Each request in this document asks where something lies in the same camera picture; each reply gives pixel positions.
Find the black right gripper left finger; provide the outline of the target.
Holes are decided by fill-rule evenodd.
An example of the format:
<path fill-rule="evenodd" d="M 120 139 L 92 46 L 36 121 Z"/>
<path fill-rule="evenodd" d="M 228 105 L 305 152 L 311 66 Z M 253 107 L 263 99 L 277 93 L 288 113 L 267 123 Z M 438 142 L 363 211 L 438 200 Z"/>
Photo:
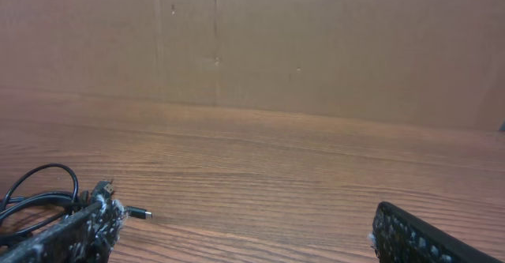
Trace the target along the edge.
<path fill-rule="evenodd" d="M 99 200 L 1 254 L 1 263 L 107 263 L 123 228 L 125 208 Z"/>

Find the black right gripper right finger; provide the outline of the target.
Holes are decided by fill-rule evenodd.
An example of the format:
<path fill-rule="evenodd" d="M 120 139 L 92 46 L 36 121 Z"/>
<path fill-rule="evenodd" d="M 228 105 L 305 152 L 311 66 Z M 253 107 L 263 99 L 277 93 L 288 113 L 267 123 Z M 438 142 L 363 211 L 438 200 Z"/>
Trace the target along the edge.
<path fill-rule="evenodd" d="M 387 201 L 376 208 L 370 239 L 380 263 L 501 263 Z"/>

